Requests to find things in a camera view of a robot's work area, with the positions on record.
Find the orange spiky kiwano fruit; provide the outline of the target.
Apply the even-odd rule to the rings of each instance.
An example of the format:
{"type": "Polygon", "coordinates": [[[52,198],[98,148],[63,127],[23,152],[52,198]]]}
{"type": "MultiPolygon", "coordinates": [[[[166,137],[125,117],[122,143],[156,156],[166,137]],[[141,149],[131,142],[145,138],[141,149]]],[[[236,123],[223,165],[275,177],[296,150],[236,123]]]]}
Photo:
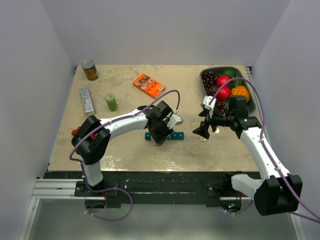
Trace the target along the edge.
{"type": "Polygon", "coordinates": [[[239,85],[231,89],[232,96],[244,96],[248,103],[251,99],[249,90],[244,85],[239,85]]]}

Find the aluminium frame rail right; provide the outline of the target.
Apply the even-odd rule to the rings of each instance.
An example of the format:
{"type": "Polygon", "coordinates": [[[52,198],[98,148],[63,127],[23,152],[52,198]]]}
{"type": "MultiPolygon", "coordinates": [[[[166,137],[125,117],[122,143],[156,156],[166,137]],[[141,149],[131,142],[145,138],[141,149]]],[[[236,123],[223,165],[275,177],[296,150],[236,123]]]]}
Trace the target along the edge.
{"type": "MultiPolygon", "coordinates": [[[[252,66],[245,66],[245,71],[246,71],[247,79],[250,81],[250,83],[254,87],[256,87],[255,83],[254,83],[253,74],[252,74],[252,66]]],[[[265,118],[264,118],[264,114],[263,114],[263,110],[261,108],[259,98],[257,97],[256,91],[251,86],[249,86],[249,89],[251,90],[251,92],[253,94],[252,98],[255,102],[255,108],[256,108],[255,111],[258,113],[260,122],[263,124],[265,118]]]]}

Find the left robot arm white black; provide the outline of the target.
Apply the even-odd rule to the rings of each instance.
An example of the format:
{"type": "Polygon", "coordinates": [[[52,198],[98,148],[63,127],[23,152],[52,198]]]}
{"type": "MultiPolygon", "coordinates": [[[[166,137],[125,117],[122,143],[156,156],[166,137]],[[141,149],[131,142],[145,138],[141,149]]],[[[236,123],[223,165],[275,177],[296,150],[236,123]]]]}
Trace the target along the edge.
{"type": "Polygon", "coordinates": [[[104,190],[100,160],[110,140],[135,131],[147,129],[156,145],[162,145],[173,133],[174,126],[183,122],[177,110],[161,101],[157,105],[137,109],[113,118],[89,116],[71,140],[80,156],[81,169],[87,181],[86,191],[99,196],[104,190]]]}

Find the aluminium frame rail front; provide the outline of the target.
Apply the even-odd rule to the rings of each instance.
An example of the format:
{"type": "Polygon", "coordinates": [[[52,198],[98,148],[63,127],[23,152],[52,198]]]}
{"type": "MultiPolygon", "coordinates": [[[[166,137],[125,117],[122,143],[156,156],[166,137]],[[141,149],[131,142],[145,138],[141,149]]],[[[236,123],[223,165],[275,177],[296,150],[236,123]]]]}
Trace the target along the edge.
{"type": "MultiPolygon", "coordinates": [[[[62,189],[58,190],[59,183],[56,180],[44,180],[44,178],[38,178],[35,181],[35,186],[33,188],[33,192],[31,195],[31,201],[29,204],[29,208],[27,211],[26,219],[24,221],[22,231],[20,233],[20,239],[21,240],[27,240],[29,239],[31,235],[32,226],[34,224],[34,220],[36,217],[37,210],[39,208],[39,203],[41,199],[47,199],[47,200],[53,200],[53,199],[83,199],[84,198],[76,198],[71,193],[71,187],[73,186],[73,183],[64,183],[62,184],[62,189]]],[[[99,193],[107,193],[109,191],[108,188],[101,189],[98,192],[99,193]]],[[[246,196],[241,201],[248,200],[248,197],[246,196]]]]}

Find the dark purple grape bunch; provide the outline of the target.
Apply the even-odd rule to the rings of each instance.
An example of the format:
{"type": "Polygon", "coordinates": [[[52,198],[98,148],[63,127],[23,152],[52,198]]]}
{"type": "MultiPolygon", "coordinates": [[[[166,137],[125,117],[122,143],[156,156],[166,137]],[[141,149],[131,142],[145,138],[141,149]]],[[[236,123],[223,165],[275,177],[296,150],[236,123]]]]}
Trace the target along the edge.
{"type": "MultiPolygon", "coordinates": [[[[220,75],[213,71],[202,73],[201,79],[207,96],[214,96],[216,94],[216,91],[219,88],[217,86],[217,80],[219,77],[220,75]]],[[[228,112],[225,103],[218,98],[216,98],[215,102],[215,111],[218,113],[228,112]]]]}

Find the orange cardboard box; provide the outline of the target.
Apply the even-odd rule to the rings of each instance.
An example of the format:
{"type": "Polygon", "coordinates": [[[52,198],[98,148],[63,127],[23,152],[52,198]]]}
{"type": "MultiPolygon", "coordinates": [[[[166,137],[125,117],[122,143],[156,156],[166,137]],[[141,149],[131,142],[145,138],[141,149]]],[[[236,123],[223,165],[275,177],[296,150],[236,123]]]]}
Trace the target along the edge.
{"type": "Polygon", "coordinates": [[[158,98],[166,90],[166,87],[163,84],[145,73],[136,78],[133,82],[133,86],[153,99],[158,98]]]}

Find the clear bottle lid orange label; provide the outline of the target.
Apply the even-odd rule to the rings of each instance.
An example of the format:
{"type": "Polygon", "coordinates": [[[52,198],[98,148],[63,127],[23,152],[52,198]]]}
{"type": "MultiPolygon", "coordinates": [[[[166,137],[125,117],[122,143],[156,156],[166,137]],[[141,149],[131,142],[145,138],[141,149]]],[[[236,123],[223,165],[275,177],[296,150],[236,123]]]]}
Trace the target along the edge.
{"type": "Polygon", "coordinates": [[[206,139],[205,137],[200,137],[200,140],[202,141],[202,142],[206,142],[208,139],[206,139]]]}

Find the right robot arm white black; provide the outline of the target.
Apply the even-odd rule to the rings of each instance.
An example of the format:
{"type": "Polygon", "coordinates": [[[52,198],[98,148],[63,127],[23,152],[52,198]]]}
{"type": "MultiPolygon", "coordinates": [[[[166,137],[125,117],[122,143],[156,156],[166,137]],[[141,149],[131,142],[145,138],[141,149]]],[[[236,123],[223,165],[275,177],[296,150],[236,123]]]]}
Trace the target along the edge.
{"type": "Polygon", "coordinates": [[[213,131],[217,127],[230,128],[249,150],[260,174],[257,180],[245,173],[232,173],[222,185],[223,192],[230,197],[238,192],[246,195],[262,216],[296,211],[302,179],[299,175],[292,175],[277,158],[262,133],[261,123],[255,116],[249,116],[245,97],[232,96],[226,113],[216,113],[215,104],[216,99],[212,96],[204,97],[199,114],[204,120],[193,133],[208,139],[209,127],[213,131]]]}

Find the red pomegranate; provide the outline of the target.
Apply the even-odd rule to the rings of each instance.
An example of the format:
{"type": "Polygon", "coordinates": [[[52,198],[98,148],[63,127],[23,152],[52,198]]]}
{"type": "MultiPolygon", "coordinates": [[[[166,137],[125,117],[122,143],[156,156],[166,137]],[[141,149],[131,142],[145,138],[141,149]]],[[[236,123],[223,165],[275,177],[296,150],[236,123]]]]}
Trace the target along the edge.
{"type": "Polygon", "coordinates": [[[219,93],[217,94],[217,98],[221,101],[225,101],[231,95],[231,90],[228,86],[224,86],[219,93]]]}
{"type": "Polygon", "coordinates": [[[227,75],[221,75],[216,80],[216,85],[218,88],[220,88],[223,84],[225,84],[228,80],[230,80],[230,77],[227,75]]]}

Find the teal weekly pill organizer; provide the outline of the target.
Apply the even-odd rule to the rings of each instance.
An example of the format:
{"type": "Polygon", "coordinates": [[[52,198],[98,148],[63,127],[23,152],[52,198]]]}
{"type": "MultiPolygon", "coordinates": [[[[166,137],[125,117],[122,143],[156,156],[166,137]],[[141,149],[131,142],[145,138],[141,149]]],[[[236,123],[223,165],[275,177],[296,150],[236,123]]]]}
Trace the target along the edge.
{"type": "MultiPolygon", "coordinates": [[[[183,132],[174,132],[171,136],[169,136],[167,138],[167,140],[181,140],[182,141],[182,140],[184,140],[184,138],[185,138],[185,135],[183,132]]],[[[144,139],[146,141],[151,141],[151,134],[149,132],[146,132],[144,134],[144,139]]]]}

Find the clear pill bottle yellow capsules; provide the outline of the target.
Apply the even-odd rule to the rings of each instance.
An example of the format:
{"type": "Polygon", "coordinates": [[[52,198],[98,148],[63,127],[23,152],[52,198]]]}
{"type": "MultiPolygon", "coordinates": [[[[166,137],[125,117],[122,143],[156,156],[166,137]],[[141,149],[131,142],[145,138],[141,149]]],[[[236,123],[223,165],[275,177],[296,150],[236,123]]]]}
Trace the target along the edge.
{"type": "Polygon", "coordinates": [[[161,146],[164,144],[164,142],[166,141],[166,139],[157,139],[157,141],[160,143],[160,145],[156,145],[156,146],[161,146]]]}

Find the upper red pomegranate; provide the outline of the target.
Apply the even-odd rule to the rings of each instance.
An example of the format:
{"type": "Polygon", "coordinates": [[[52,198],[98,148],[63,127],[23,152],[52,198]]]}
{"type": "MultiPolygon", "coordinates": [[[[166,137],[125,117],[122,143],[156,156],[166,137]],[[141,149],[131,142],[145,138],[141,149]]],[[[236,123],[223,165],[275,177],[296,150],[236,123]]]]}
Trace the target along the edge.
{"type": "Polygon", "coordinates": [[[223,84],[225,84],[228,80],[230,80],[230,77],[227,75],[221,75],[216,80],[216,85],[218,88],[220,88],[223,84]]]}

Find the red cherry bunch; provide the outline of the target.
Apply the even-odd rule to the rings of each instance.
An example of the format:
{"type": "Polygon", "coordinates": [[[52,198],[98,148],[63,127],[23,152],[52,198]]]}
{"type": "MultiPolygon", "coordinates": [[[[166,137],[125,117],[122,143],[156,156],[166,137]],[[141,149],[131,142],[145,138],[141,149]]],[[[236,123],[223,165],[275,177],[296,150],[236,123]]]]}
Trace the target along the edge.
{"type": "MultiPolygon", "coordinates": [[[[80,130],[80,128],[81,128],[81,126],[78,126],[76,129],[73,129],[72,131],[71,131],[71,135],[74,137],[77,133],[78,133],[78,131],[80,130]]],[[[93,133],[92,135],[91,135],[91,137],[94,139],[95,137],[96,137],[96,133],[93,133]]]]}

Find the green lime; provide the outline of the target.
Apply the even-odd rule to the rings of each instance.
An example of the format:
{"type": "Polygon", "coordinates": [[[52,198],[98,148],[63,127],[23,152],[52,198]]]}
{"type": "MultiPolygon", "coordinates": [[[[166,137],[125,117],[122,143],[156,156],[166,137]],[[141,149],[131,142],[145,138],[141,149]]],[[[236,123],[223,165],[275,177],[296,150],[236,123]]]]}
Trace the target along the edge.
{"type": "Polygon", "coordinates": [[[233,69],[226,69],[222,73],[223,76],[228,76],[230,79],[236,77],[236,72],[233,69]]]}

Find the dark grey fruit tray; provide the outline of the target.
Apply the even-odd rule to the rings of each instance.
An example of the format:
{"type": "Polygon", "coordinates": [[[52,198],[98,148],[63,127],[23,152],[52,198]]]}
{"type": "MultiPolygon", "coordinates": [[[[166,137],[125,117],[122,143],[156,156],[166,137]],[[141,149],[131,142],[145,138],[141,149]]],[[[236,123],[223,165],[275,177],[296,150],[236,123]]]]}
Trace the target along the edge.
{"type": "MultiPolygon", "coordinates": [[[[204,92],[204,95],[206,95],[206,92],[205,92],[205,87],[203,85],[203,82],[202,82],[202,73],[208,73],[208,72],[215,72],[216,74],[220,75],[220,76],[223,76],[223,72],[226,70],[226,69],[231,69],[231,70],[234,70],[236,72],[236,76],[235,78],[243,78],[243,75],[242,73],[240,72],[239,69],[235,68],[235,67],[231,67],[231,66],[220,66],[220,67],[211,67],[211,68],[207,68],[207,69],[204,69],[200,72],[200,82],[201,82],[201,87],[203,89],[203,92],[204,92]]],[[[237,87],[237,86],[245,86],[249,93],[250,93],[250,90],[249,90],[249,87],[247,85],[247,83],[241,79],[236,79],[232,82],[230,82],[228,85],[226,85],[230,88],[230,90],[232,90],[232,88],[234,87],[237,87]]],[[[228,99],[227,100],[223,100],[223,102],[225,103],[225,106],[227,107],[228,109],[228,99]]],[[[246,106],[247,106],[247,109],[248,109],[248,112],[249,114],[252,114],[255,109],[256,109],[256,106],[255,106],[255,103],[254,103],[254,100],[252,98],[252,94],[250,93],[250,101],[246,103],[246,106]]]]}

